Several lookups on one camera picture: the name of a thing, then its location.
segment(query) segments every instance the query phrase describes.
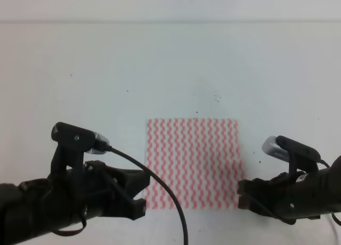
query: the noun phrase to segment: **wavy striped fabric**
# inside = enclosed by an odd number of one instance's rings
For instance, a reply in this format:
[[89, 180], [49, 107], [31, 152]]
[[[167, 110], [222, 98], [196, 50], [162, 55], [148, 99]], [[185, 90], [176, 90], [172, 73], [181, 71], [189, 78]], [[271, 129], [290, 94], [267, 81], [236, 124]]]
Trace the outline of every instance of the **wavy striped fabric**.
[[[149, 119], [145, 164], [169, 185], [183, 208], [238, 206], [237, 184], [243, 170], [236, 120]], [[175, 208], [152, 178], [143, 196], [150, 209]]]

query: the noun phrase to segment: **white table surface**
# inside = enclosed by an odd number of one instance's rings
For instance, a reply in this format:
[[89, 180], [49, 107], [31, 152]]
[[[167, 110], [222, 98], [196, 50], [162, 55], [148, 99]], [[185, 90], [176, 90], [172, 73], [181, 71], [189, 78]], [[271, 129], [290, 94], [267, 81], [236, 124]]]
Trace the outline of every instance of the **white table surface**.
[[[340, 57], [338, 23], [2, 24], [0, 182], [48, 175], [58, 121], [143, 161], [147, 118], [235, 118], [248, 179], [287, 170], [261, 150], [270, 135], [315, 147], [331, 164], [341, 154]], [[134, 168], [108, 153], [89, 159]], [[335, 244], [325, 218], [288, 226], [242, 210], [185, 215], [190, 244]], [[27, 242], [61, 243], [182, 244], [182, 230], [176, 211], [148, 211]]]

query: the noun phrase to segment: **black plastic bracket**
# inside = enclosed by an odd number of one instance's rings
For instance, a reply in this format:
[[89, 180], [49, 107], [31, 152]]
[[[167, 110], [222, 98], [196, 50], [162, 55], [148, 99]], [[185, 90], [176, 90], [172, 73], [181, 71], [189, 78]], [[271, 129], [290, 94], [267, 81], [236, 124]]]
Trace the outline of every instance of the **black plastic bracket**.
[[278, 136], [276, 142], [289, 153], [290, 176], [295, 175], [297, 169], [303, 170], [306, 173], [317, 172], [319, 170], [317, 162], [321, 160], [321, 156], [317, 150], [284, 136]]
[[65, 123], [57, 123], [51, 132], [51, 137], [58, 142], [57, 149], [51, 162], [51, 173], [49, 179], [53, 189], [59, 186], [58, 176], [67, 171], [67, 166], [72, 168], [70, 187], [70, 196], [72, 197], [73, 207], [79, 212], [83, 228], [75, 231], [53, 231], [62, 236], [75, 235], [81, 232], [86, 226], [86, 219], [83, 216], [85, 205], [82, 205], [82, 175], [84, 152], [94, 148], [96, 135], [94, 132], [82, 129]]
[[101, 173], [112, 191], [112, 202], [104, 210], [102, 217], [126, 217], [136, 220], [145, 215], [146, 200], [134, 197], [148, 187], [150, 176], [143, 170], [117, 169], [106, 166], [101, 161], [87, 161], [93, 173]]

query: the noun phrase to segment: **white background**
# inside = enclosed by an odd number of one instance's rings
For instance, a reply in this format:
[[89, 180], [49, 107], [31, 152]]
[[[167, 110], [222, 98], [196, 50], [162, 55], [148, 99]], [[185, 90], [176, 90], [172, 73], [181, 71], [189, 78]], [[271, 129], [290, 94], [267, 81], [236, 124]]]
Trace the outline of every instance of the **white background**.
[[0, 0], [0, 22], [339, 20], [341, 0]]
[[[0, 25], [0, 182], [47, 176], [58, 121], [143, 161], [147, 118], [236, 118], [248, 179], [287, 171], [261, 150], [270, 135], [331, 164], [341, 154], [340, 57], [337, 23]], [[133, 168], [108, 153], [89, 159]], [[287, 226], [242, 210], [185, 214], [190, 244], [335, 244], [325, 218]], [[182, 244], [182, 233], [175, 211], [149, 211], [27, 244], [61, 243]]]

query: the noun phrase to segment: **black cable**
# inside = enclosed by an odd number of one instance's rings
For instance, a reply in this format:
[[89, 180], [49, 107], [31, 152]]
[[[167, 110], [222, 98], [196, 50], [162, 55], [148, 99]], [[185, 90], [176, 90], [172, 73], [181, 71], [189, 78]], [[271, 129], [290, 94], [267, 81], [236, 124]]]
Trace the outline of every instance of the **black cable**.
[[[319, 161], [320, 164], [325, 165], [327, 168], [330, 168], [329, 164], [326, 163], [325, 161], [323, 161], [322, 159]], [[334, 220], [334, 222], [336, 224], [338, 224], [339, 226], [341, 226], [341, 221], [335, 216], [334, 213], [331, 214], [332, 220]]]
[[154, 178], [167, 191], [167, 193], [173, 199], [175, 206], [176, 206], [176, 209], [179, 212], [179, 216], [180, 216], [180, 220], [181, 220], [181, 224], [182, 224], [182, 230], [183, 230], [183, 244], [188, 245], [188, 230], [187, 230], [187, 223], [186, 223], [185, 215], [182, 211], [182, 208], [180, 206], [179, 201], [177, 200], [175, 194], [169, 188], [169, 186], [158, 175], [156, 175], [153, 171], [151, 171], [149, 168], [147, 168], [142, 163], [136, 161], [134, 158], [128, 156], [127, 154], [122, 153], [122, 152], [116, 150], [115, 148], [113, 148], [109, 145], [107, 146], [106, 151], [115, 153], [115, 154], [127, 159], [128, 161], [132, 162], [133, 164], [137, 165], [139, 168], [141, 168], [145, 172], [147, 172], [152, 178]]

